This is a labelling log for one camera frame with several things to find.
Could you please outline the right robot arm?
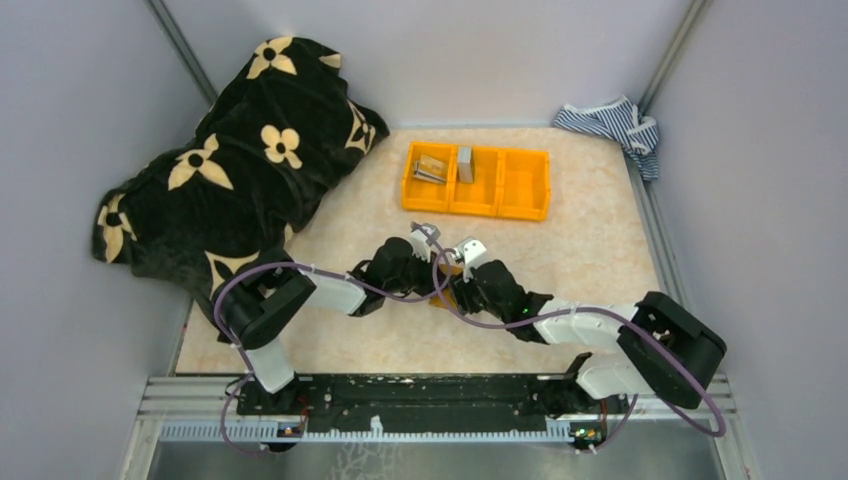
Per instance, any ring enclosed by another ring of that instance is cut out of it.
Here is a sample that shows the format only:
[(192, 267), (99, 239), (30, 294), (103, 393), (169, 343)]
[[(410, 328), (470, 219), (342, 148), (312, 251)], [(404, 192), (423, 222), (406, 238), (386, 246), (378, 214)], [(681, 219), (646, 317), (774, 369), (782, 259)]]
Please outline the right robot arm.
[(599, 348), (570, 368), (594, 400), (654, 393), (694, 409), (727, 352), (721, 336), (659, 291), (630, 305), (579, 305), (526, 290), (500, 260), (452, 276), (448, 288), (461, 313), (486, 312), (521, 341)]

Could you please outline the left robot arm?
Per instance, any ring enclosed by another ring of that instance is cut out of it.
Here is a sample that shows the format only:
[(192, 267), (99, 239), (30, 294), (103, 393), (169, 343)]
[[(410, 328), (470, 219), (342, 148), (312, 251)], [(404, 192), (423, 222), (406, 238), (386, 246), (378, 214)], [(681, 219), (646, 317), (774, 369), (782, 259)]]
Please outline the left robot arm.
[(216, 287), (213, 321), (240, 349), (261, 387), (276, 394), (296, 377), (280, 335), (301, 309), (362, 317), (389, 298), (427, 299), (435, 293), (433, 259), (432, 243), (419, 233), (387, 239), (371, 259), (343, 274), (297, 264), (277, 247)]

